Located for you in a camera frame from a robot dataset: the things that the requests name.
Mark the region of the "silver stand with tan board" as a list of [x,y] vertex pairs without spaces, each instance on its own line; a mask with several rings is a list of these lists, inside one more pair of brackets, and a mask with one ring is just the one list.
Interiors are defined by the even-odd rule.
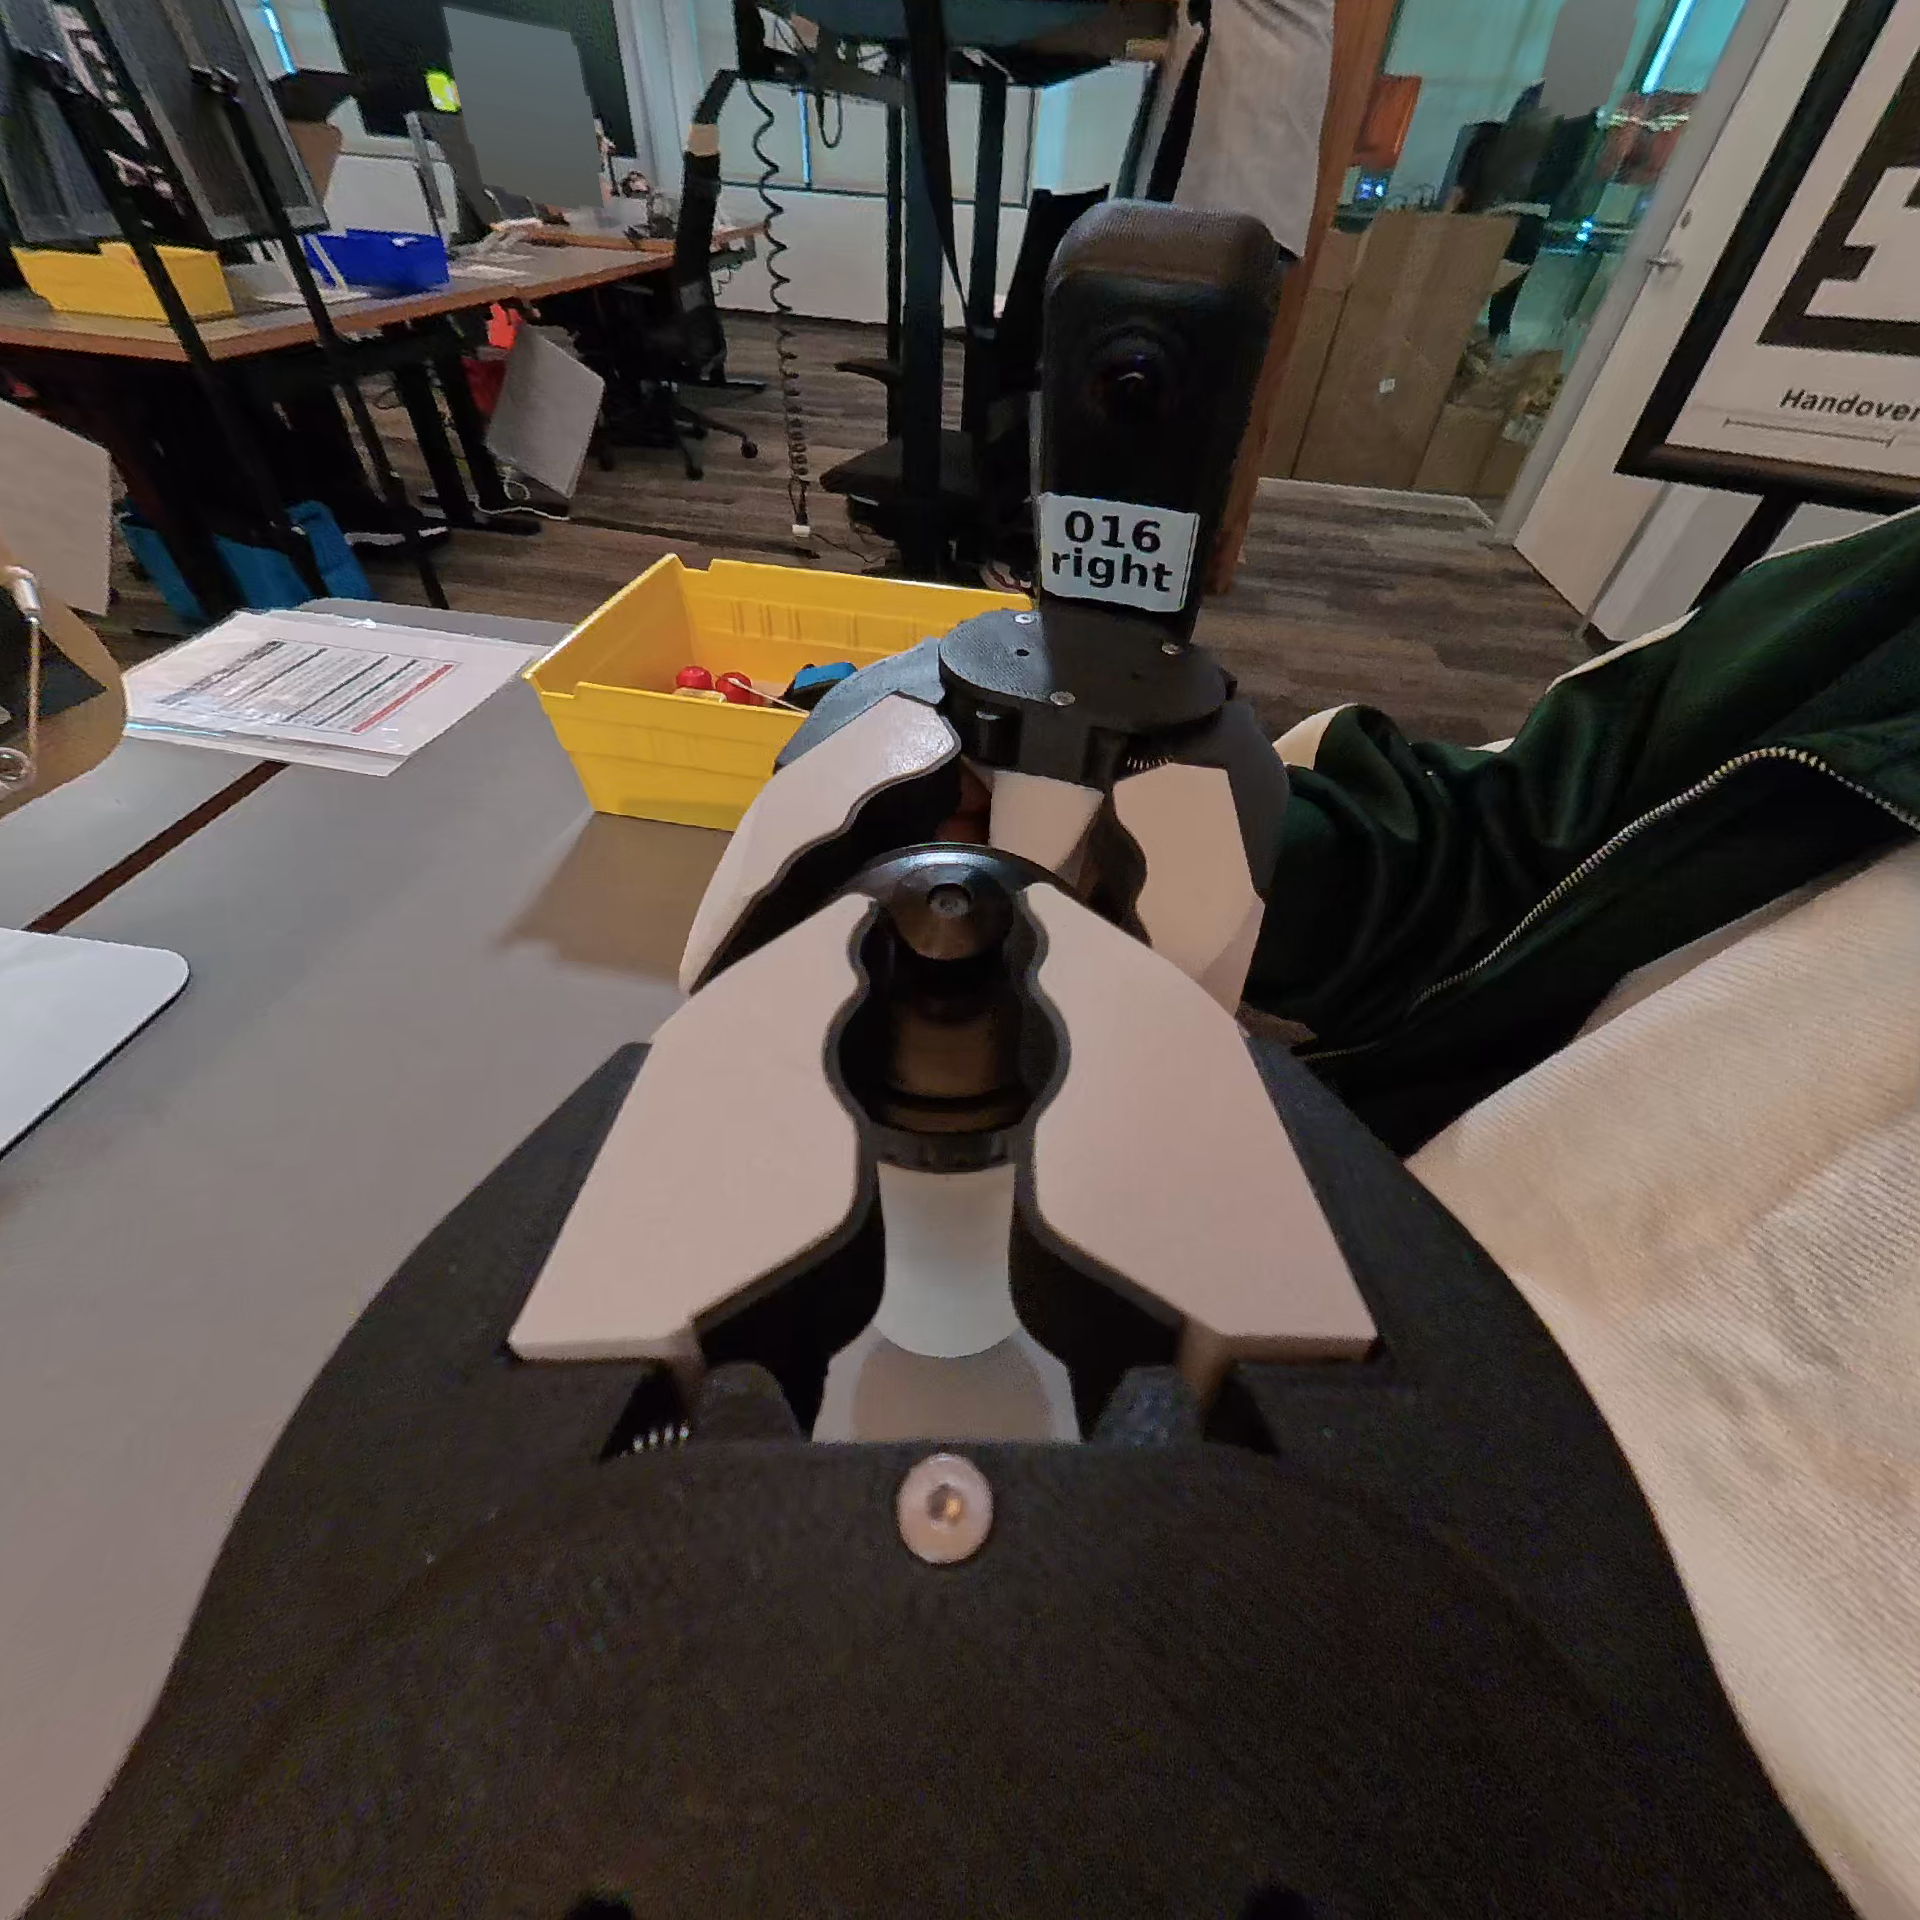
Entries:
[[[129,693],[86,613],[110,588],[107,454],[3,406],[3,812],[94,772],[123,740]],[[185,990],[164,949],[3,933],[3,1146],[11,1146]]]

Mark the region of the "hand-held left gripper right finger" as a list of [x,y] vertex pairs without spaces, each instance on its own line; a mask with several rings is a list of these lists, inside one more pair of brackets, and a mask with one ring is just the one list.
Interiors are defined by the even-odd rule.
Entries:
[[1055,885],[1028,885],[1064,1076],[1026,1181],[1040,1233],[1176,1329],[1179,1364],[1362,1360],[1377,1319],[1238,1018]]

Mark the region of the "brown cardboard box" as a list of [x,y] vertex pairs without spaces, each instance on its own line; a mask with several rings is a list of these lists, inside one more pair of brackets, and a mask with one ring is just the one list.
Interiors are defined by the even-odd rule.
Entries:
[[1516,229],[1510,210],[1422,208],[1331,229],[1280,377],[1264,474],[1414,489]]

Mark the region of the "person's white shirt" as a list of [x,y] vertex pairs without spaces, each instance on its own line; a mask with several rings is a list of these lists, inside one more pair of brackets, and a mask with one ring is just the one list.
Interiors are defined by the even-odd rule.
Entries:
[[1612,1425],[1862,1916],[1918,1913],[1918,850],[1630,975],[1409,1169]]

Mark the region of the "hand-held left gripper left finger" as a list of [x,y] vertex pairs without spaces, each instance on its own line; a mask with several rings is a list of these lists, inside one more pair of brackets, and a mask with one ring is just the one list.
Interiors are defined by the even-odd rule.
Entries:
[[826,1054],[872,919],[840,898],[663,1022],[512,1322],[519,1360],[697,1364],[721,1310],[848,1225],[858,1124]]

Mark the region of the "person's green jacket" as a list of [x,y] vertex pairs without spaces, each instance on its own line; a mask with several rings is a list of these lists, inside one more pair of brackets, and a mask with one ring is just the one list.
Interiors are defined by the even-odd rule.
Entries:
[[1913,841],[1912,808],[1801,758],[1754,758],[1628,823],[1377,1033],[1302,1060],[1409,1157],[1571,1044],[1634,973]]

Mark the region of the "person's right forearm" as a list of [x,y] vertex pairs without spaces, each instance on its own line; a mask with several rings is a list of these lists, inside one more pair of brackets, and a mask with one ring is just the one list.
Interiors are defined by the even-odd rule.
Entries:
[[1316,714],[1248,1000],[1303,1055],[1468,1054],[1915,838],[1918,518],[1763,559],[1551,684],[1500,749]]

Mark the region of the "printed paper sheet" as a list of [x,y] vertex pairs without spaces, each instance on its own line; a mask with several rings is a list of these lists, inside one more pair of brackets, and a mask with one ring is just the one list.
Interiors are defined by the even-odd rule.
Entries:
[[387,776],[545,648],[410,607],[235,613],[129,672],[129,733]]

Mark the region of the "wooden post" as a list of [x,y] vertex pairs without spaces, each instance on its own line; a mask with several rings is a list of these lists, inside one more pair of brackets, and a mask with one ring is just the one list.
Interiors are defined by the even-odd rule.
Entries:
[[1315,214],[1334,225],[1402,2],[1336,2]]

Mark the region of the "blue plastic bin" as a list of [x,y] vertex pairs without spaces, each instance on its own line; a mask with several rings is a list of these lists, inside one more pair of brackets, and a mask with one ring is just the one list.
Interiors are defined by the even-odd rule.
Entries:
[[316,231],[304,238],[304,253],[324,286],[370,296],[438,293],[451,282],[448,252],[435,232]]

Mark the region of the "black office chair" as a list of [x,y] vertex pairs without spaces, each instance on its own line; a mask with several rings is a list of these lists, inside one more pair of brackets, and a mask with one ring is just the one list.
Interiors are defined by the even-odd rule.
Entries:
[[752,380],[729,380],[729,343],[714,295],[714,238],[722,191],[719,110],[687,133],[681,196],[671,270],[622,295],[618,370],[638,406],[641,444],[673,445],[690,482],[705,477],[699,444],[737,444],[743,458],[759,456],[756,441],[721,422],[688,392],[762,392]]

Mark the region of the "white water bottle black cap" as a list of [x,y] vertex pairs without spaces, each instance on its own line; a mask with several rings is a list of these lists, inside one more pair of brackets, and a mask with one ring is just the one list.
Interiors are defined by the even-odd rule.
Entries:
[[939,842],[855,892],[862,996],[832,1068],[873,1165],[880,1301],[826,1376],[816,1442],[1075,1442],[1066,1366],[1015,1301],[1017,1149],[1040,1063],[1019,966],[1024,866]]

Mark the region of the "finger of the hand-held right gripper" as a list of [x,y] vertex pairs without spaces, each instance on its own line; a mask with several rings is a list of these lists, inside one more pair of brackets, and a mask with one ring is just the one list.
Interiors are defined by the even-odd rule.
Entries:
[[683,949],[692,994],[842,896],[872,864],[984,841],[993,790],[932,705],[887,695],[776,770],[714,868]]
[[996,770],[993,848],[1052,876],[1022,893],[1046,996],[1138,1007],[1142,983],[1166,996],[1179,969],[1190,1000],[1208,991],[1233,1016],[1272,887],[1272,745],[1191,740],[1107,790]]

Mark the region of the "wooden office desk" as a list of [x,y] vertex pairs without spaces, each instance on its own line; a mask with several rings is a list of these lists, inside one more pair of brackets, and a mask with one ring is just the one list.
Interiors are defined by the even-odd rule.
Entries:
[[[495,304],[543,314],[671,270],[668,242],[604,244],[583,231],[536,229],[492,276],[455,276],[438,293],[355,296],[329,309],[348,367],[391,377],[404,401],[438,506],[451,530],[532,537],[540,521],[508,500],[465,370],[465,349]],[[25,392],[60,424],[107,448],[142,516],[180,552],[208,617],[234,613],[222,577],[207,577],[207,538],[238,524],[283,552],[294,533],[274,468],[257,434],[258,406],[329,375],[304,310],[273,306],[196,325],[187,349],[171,326],[57,312],[4,293],[4,392]]]

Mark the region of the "white leaning board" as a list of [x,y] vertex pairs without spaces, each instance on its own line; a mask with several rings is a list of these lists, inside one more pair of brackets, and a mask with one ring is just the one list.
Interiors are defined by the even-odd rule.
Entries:
[[523,322],[503,364],[487,445],[519,480],[570,503],[582,484],[609,383],[560,326]]

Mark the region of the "black standing desk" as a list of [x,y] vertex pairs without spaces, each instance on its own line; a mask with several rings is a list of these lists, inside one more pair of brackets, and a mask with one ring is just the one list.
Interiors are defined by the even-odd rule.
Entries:
[[1028,574],[1026,406],[1038,383],[1040,281],[1068,223],[1108,196],[1040,191],[999,281],[1006,114],[1015,88],[1112,63],[1156,63],[1176,5],[734,5],[731,74],[795,106],[882,114],[887,437],[812,480],[900,574],[1022,584]]

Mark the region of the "black framed tag sign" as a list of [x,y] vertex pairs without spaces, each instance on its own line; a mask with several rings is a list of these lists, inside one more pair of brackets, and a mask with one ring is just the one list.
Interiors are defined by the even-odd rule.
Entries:
[[1915,505],[1915,2],[1840,12],[1616,468]]

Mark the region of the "yellow plastic bin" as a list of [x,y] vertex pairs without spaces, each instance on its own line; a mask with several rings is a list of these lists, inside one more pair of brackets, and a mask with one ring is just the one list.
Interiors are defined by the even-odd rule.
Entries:
[[[619,588],[523,678],[592,808],[729,831],[766,786],[803,711],[777,695],[806,662],[875,665],[968,617],[1031,609],[1022,594],[831,568],[668,554]],[[737,670],[768,708],[690,703],[687,665]]]
[[[167,310],[129,242],[102,242],[94,252],[11,246],[28,287],[57,312],[89,320],[164,322]],[[234,293],[217,253],[192,246],[159,246],[160,264],[192,320],[234,317]]]

